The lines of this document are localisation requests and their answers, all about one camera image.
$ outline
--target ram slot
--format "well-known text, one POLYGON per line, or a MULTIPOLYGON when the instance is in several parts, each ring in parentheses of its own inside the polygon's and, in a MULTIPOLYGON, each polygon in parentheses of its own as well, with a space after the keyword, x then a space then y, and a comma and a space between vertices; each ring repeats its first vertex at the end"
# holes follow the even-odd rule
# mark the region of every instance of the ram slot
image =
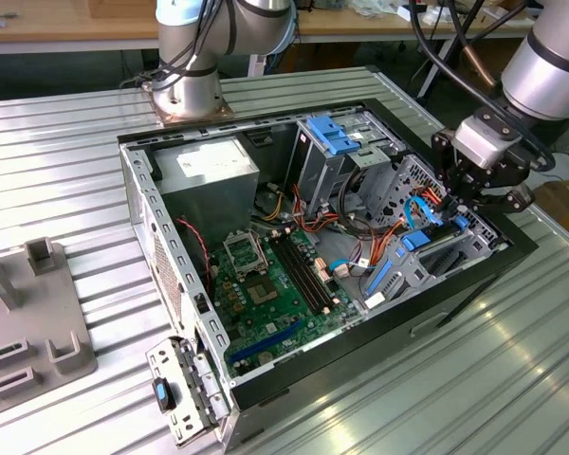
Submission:
POLYGON ((274 241, 272 249, 291 281, 302 293, 312 314, 317 315, 325 306, 333 305, 326 291, 289 239, 274 241))
POLYGON ((293 244, 293 242, 290 240, 287 240, 284 242, 284 248, 292 257, 295 258, 295 261, 299 263, 302 273, 305 275, 305 278, 309 281, 309 284, 311 285, 316 296, 321 301, 321 308, 324 308, 325 306, 327 308, 331 308, 333 306, 333 302, 331 301, 329 293, 326 292, 322 283, 319 281, 310 266, 302 257, 299 250, 295 247, 295 244, 293 244))

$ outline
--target metal slotted table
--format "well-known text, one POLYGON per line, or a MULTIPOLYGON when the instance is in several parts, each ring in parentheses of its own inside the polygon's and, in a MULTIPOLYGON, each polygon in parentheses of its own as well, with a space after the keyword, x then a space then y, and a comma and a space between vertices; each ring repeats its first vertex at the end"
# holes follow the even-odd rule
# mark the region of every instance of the metal slotted table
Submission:
MULTIPOLYGON (((223 89, 236 113, 377 98, 425 141, 441 127, 364 68, 223 89)), ((0 454, 183 453, 145 363, 171 332, 129 225, 116 143, 152 128, 137 90, 0 102, 0 254, 40 236, 65 246, 99 361, 87 377, 0 413, 0 454)), ((568 236, 539 210, 512 218, 540 245, 521 266, 433 336, 237 453, 568 454, 568 236)))

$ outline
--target blue pcie slot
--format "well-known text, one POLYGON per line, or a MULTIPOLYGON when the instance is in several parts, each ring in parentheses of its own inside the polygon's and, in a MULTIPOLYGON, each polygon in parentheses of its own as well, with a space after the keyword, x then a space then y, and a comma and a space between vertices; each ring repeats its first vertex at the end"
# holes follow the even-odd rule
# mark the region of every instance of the blue pcie slot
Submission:
POLYGON ((243 358, 247 358, 251 355, 257 354, 269 348, 270 346, 274 346, 286 339, 289 339, 293 336, 295 332, 302 326, 302 321, 298 320, 294 324, 288 326, 286 329, 281 330, 279 333, 274 334, 270 337, 264 338, 261 341, 256 342, 255 344, 251 344, 245 349, 238 351, 229 356, 229 362, 237 362, 242 360, 243 358))

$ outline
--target blue cable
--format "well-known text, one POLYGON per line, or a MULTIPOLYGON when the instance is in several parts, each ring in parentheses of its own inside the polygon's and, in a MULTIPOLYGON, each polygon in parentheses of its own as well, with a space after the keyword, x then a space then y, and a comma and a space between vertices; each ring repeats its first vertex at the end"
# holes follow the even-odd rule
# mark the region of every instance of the blue cable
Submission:
POLYGON ((434 216, 434 214, 431 212, 430 206, 426 201, 424 201, 419 196, 411 196, 405 202, 405 217, 407 218, 407 223, 409 224, 409 228, 415 229, 415 223, 413 222, 413 216, 411 215, 411 202, 415 202, 415 204, 417 204, 417 206, 421 209, 421 211, 424 212, 424 214, 426 215, 428 220, 430 220, 431 223, 434 223, 435 225, 438 226, 441 226, 443 224, 443 222, 438 218, 436 218, 436 216, 434 216))

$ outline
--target motherboard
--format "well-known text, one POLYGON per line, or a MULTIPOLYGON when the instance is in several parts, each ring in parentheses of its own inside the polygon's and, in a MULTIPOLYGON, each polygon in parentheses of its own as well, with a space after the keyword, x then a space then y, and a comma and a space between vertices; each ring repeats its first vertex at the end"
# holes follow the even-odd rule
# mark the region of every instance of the motherboard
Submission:
POLYGON ((211 264, 216 272, 213 302, 229 336, 226 362, 232 376, 286 355, 359 316, 301 231, 276 238, 252 231, 230 236, 223 248, 212 252, 211 264))

